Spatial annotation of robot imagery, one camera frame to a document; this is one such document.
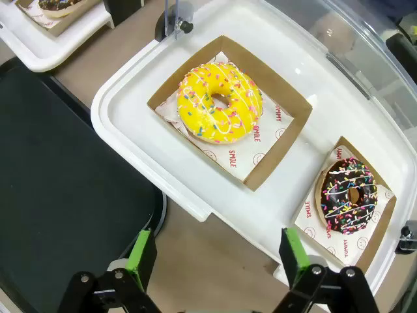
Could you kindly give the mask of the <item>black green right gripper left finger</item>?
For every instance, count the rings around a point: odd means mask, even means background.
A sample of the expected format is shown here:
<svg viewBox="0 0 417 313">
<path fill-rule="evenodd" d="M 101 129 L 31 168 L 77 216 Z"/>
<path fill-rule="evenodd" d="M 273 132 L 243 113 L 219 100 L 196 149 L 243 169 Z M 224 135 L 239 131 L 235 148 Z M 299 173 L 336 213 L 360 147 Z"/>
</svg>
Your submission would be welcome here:
<svg viewBox="0 0 417 313">
<path fill-rule="evenodd" d="M 159 312 L 147 295 L 147 286 L 157 257 L 154 234 L 140 231 L 126 265 L 100 277 L 90 272 L 74 274 L 64 292 L 59 312 Z"/>
</svg>

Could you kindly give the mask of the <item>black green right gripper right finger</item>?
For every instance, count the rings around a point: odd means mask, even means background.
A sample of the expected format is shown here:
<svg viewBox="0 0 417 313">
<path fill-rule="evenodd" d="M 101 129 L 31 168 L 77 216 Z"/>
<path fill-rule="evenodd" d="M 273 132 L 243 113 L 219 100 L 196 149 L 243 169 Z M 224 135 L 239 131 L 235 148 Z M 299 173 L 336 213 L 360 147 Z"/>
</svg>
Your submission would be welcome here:
<svg viewBox="0 0 417 313">
<path fill-rule="evenodd" d="M 295 229 L 281 230 L 279 253 L 289 291 L 275 312 L 309 312 L 314 304 L 326 305 L 330 312 L 379 311 L 360 268 L 348 266 L 336 273 L 311 263 Z"/>
</svg>

